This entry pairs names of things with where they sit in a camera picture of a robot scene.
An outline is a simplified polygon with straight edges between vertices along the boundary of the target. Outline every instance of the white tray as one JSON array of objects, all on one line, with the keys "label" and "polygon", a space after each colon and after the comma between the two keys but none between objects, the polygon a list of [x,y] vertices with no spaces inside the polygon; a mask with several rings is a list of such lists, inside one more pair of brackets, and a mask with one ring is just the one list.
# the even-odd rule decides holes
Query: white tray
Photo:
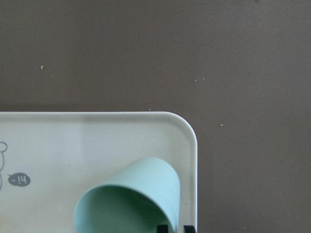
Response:
[{"label": "white tray", "polygon": [[166,160],[178,173],[178,232],[183,225],[197,228],[197,142],[191,126],[175,114],[4,112],[0,142],[7,144],[0,171],[1,233],[73,233],[81,195],[145,156]]}]

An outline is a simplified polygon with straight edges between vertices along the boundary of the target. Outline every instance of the speech bubble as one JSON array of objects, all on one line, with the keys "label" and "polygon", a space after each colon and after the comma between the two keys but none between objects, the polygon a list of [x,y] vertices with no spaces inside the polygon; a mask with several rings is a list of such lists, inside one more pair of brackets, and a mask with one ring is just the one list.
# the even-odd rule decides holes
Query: speech bubble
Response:
[{"label": "speech bubble", "polygon": [[30,184],[30,177],[25,173],[15,173],[9,175],[9,183],[14,186],[24,187]]}]

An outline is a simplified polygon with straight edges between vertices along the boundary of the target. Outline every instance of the brown table surface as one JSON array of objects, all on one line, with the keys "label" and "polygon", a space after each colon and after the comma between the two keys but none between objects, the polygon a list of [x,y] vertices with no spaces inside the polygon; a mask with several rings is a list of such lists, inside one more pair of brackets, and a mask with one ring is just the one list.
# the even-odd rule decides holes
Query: brown table surface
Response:
[{"label": "brown table surface", "polygon": [[200,233],[311,232],[310,100],[307,0],[0,1],[0,110],[184,117]]}]

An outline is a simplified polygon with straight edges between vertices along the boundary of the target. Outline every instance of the mint green cup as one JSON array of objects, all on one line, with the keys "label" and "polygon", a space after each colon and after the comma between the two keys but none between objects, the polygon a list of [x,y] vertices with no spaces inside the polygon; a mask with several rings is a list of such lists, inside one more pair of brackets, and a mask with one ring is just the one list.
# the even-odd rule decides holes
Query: mint green cup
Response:
[{"label": "mint green cup", "polygon": [[162,159],[136,160],[78,200],[73,216],[76,233],[156,233],[168,225],[176,233],[180,183]]}]

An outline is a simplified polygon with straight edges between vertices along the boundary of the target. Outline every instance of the cup rim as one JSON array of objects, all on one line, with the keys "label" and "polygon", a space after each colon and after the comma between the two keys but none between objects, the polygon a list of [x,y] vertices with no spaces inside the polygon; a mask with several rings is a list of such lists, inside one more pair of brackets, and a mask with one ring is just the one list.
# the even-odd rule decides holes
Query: cup rim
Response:
[{"label": "cup rim", "polygon": [[92,192],[92,191],[95,191],[96,189],[100,189],[100,188],[106,188],[106,187],[118,187],[118,188],[124,188],[124,189],[127,189],[127,190],[130,190],[132,192],[135,192],[135,193],[138,193],[138,194],[141,194],[143,195],[146,199],[148,199],[150,202],[152,202],[152,204],[154,204],[165,216],[165,218],[168,220],[168,223],[170,224],[170,227],[171,229],[173,230],[173,232],[175,233],[177,231],[177,226],[174,227],[174,225],[172,224],[172,221],[171,219],[168,217],[167,213],[163,210],[163,208],[161,206],[159,206],[157,204],[157,202],[155,200],[153,200],[151,197],[147,196],[146,194],[142,193],[141,191],[138,191],[136,190],[135,188],[133,187],[130,187],[130,186],[126,186],[126,185],[120,185],[120,184],[115,184],[115,183],[103,183],[101,185],[98,185],[98,186],[95,186],[95,187],[92,187],[90,188],[89,190],[87,190],[80,198],[79,200],[77,201],[75,207],[74,207],[74,211],[73,211],[73,225],[74,225],[74,228],[76,229],[76,214],[77,214],[77,208],[80,204],[80,202],[82,201],[82,199],[85,197],[86,194],[88,194],[89,192]]}]

